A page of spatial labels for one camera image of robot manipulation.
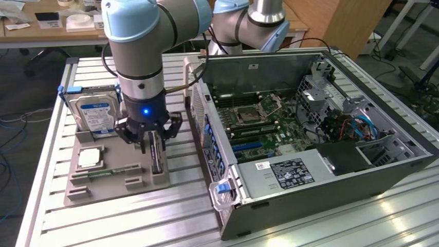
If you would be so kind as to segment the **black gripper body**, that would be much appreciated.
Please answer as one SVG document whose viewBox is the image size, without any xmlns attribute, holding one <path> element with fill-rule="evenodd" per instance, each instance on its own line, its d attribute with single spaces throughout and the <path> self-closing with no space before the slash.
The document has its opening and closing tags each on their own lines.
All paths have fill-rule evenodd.
<svg viewBox="0 0 439 247">
<path fill-rule="evenodd" d="M 148 131 L 161 130 L 169 119 L 165 108 L 165 94 L 159 93 L 149 99 L 135 99 L 127 95 L 123 96 L 129 128 L 137 130 L 144 125 Z"/>
</svg>

